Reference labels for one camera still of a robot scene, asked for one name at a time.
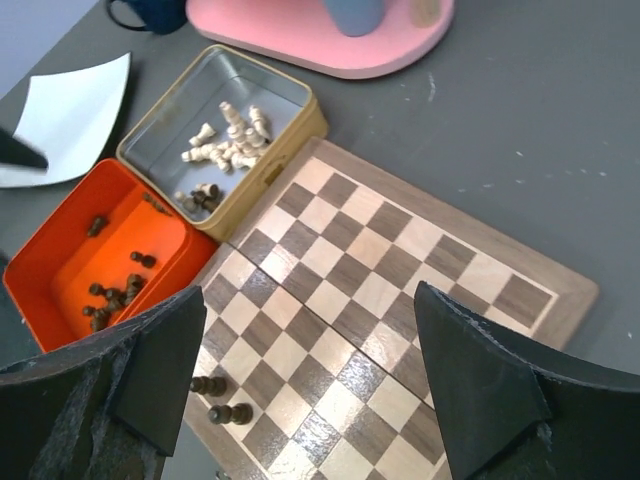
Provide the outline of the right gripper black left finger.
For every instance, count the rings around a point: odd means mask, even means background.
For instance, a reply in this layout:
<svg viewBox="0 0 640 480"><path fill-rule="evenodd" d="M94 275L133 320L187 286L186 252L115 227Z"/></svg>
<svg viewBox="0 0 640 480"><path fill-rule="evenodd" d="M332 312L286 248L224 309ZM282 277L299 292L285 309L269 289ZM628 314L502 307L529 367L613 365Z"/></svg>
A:
<svg viewBox="0 0 640 480"><path fill-rule="evenodd" d="M1 370L4 479L158 479L173 455L206 317L189 286Z"/></svg>

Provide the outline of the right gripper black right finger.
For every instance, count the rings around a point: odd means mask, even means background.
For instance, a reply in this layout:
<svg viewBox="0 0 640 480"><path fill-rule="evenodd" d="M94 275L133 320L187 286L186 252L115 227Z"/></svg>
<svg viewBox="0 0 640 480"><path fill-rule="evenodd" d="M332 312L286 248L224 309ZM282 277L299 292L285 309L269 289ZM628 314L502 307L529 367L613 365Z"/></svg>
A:
<svg viewBox="0 0 640 480"><path fill-rule="evenodd" d="M453 478L638 478L638 375L548 347L425 281L414 311Z"/></svg>

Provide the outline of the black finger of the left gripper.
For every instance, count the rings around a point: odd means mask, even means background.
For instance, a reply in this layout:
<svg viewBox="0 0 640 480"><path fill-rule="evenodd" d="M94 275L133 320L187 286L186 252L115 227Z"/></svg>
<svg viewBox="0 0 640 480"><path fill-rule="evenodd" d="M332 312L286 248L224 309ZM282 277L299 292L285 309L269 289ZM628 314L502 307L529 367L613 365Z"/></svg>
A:
<svg viewBox="0 0 640 480"><path fill-rule="evenodd" d="M2 165L36 170L48 169L48 161L44 154L13 137L5 129L0 130L0 162Z"/></svg>

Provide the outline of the dark pawn placed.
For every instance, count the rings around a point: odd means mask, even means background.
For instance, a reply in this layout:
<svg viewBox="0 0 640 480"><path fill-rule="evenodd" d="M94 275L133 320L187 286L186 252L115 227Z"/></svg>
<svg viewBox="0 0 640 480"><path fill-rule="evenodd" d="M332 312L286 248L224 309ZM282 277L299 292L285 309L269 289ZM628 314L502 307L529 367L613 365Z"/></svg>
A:
<svg viewBox="0 0 640 480"><path fill-rule="evenodd" d="M199 395L219 397L225 394L227 383L224 377L196 376L191 379L190 391Z"/></svg>
<svg viewBox="0 0 640 480"><path fill-rule="evenodd" d="M213 405L207 412L209 421L215 425L246 425L253 417L252 406L248 403L235 405Z"/></svg>

